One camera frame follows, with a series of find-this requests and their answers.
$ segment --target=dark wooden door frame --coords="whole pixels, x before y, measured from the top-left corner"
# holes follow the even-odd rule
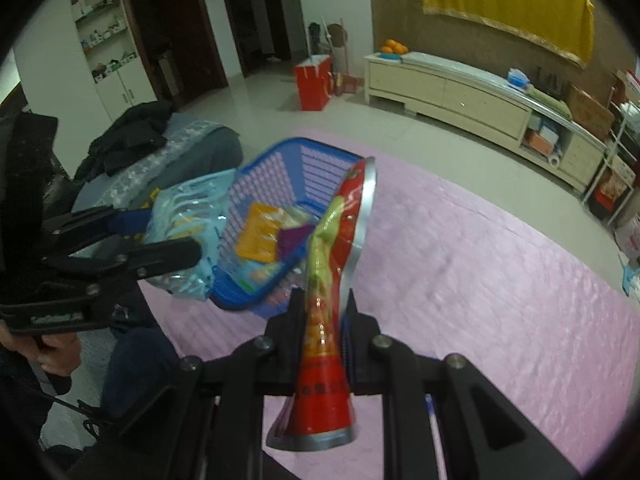
[[[140,33],[140,26],[138,25],[138,20],[133,13],[133,8],[131,6],[131,0],[122,0],[122,7],[124,8],[124,12],[127,15],[127,23],[129,23],[129,31],[133,37],[133,43],[136,45],[138,50],[138,55],[140,56],[140,61],[142,62],[142,66],[145,69],[146,76],[149,78],[149,82],[151,83],[151,88],[153,88],[154,93],[156,94],[157,99],[162,98],[162,83],[158,81],[156,74],[151,68],[151,62],[149,61],[149,56],[146,53],[145,44],[142,41],[142,33]]]
[[[198,0],[198,4],[200,6],[200,13],[202,17],[202,25],[204,27],[205,32],[207,33],[207,38],[209,40],[209,44],[214,53],[214,65],[216,67],[216,72],[220,78],[220,81],[223,83],[223,87],[229,85],[228,80],[226,79],[225,70],[222,67],[222,60],[220,59],[220,52],[218,51],[218,45],[216,44],[216,39],[213,36],[213,30],[211,28],[211,21],[209,19],[209,13],[207,12],[207,6],[204,0]],[[149,78],[149,82],[151,83],[151,87],[156,94],[156,98],[162,98],[162,83],[156,77],[153,68],[151,67],[151,62],[149,61],[149,56],[146,52],[145,45],[142,41],[142,34],[140,33],[140,26],[138,25],[138,20],[135,17],[131,6],[131,0],[122,0],[122,7],[127,15],[127,21],[129,22],[129,30],[131,31],[131,35],[133,37],[133,41],[136,45],[138,53],[140,54],[140,61],[142,62],[142,66],[145,69],[146,75]]]
[[[207,39],[209,40],[209,44],[211,46],[211,50],[214,54],[214,65],[216,67],[216,72],[218,73],[218,77],[220,81],[223,83],[223,88],[229,86],[229,81],[226,78],[225,68],[222,66],[222,59],[220,58],[220,51],[218,50],[218,44],[216,43],[216,38],[213,35],[213,28],[211,27],[211,20],[209,19],[209,11],[207,10],[207,4],[204,0],[198,0],[200,5],[200,12],[202,17],[202,25],[204,26],[204,30],[207,33]]]
[[[240,69],[242,70],[242,75],[246,78],[250,72],[247,70],[244,59],[242,58],[238,29],[236,28],[233,13],[231,12],[229,0],[224,0],[224,2],[226,15],[229,18],[229,25],[231,26],[231,35],[233,36],[234,44],[236,45],[236,53],[238,54]],[[289,34],[284,20],[282,0],[264,0],[264,3],[266,4],[267,9],[267,19],[269,20],[269,29],[271,31],[274,55],[282,60],[289,60],[291,59],[291,49],[289,47]]]
[[[289,46],[289,33],[284,19],[282,0],[264,0],[264,3],[267,7],[267,18],[271,29],[273,53],[277,58],[288,61],[291,59],[291,48]]]
[[[234,20],[234,16],[231,12],[231,3],[229,0],[224,0],[225,2],[225,12],[229,19],[229,26],[231,27],[231,35],[234,38],[234,45],[236,46],[236,54],[238,54],[238,61],[240,62],[240,70],[242,71],[242,76],[247,78],[249,77],[249,71],[244,63],[244,58],[242,57],[242,49],[240,48],[240,38],[238,36],[238,29],[236,28],[236,22]]]

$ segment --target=blue container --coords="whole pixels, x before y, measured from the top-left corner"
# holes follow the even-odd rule
[[[510,68],[509,73],[507,74],[507,81],[511,83],[513,86],[521,89],[525,89],[530,81],[527,75],[517,68]]]
[[[402,56],[399,54],[390,54],[389,52],[379,52],[378,57],[381,57],[382,59],[394,59],[396,61],[402,60]]]
[[[295,137],[277,143],[241,168],[229,190],[229,209],[218,266],[214,269],[211,300],[226,310],[251,307],[306,257],[306,244],[303,243],[283,262],[280,272],[253,294],[247,293],[231,278],[230,274],[240,265],[235,252],[236,242],[253,202],[276,207],[297,206],[319,219],[346,171],[360,159],[359,155],[335,146]]]

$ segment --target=white cabinet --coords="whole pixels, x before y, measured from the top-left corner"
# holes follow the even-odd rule
[[[95,87],[111,121],[132,106],[156,101],[156,94],[138,58],[98,81]]]
[[[118,69],[117,74],[120,76],[132,106],[156,101],[156,94],[146,76],[140,58],[132,59],[123,65]]]
[[[404,103],[404,110],[453,124],[538,165],[585,191],[602,162],[605,146],[576,123],[526,97],[504,79],[436,56],[423,55],[421,64],[367,56],[365,102],[371,96]],[[535,111],[561,127],[560,166],[522,143],[529,117]]]
[[[117,72],[110,73],[106,78],[100,79],[95,84],[100,100],[104,105],[111,121],[115,121],[128,108],[131,108],[131,99],[122,85]]]

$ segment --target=pink blanket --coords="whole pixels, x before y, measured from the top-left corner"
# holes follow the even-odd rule
[[[358,308],[415,352],[460,352],[580,470],[625,416],[640,320],[627,298],[545,235],[467,190],[317,130],[299,134],[375,155],[378,187],[354,293]],[[178,354],[213,359],[266,322],[141,283]],[[265,431],[281,399],[266,399]],[[348,446],[297,454],[266,448],[303,480],[380,479],[380,399],[354,402]]]

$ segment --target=light blue plastic bag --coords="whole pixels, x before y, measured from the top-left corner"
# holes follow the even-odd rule
[[[220,171],[162,190],[156,197],[145,244],[193,237],[202,247],[191,268],[150,278],[152,285],[182,298],[205,301],[213,286],[213,267],[226,224],[229,188],[236,170]]]

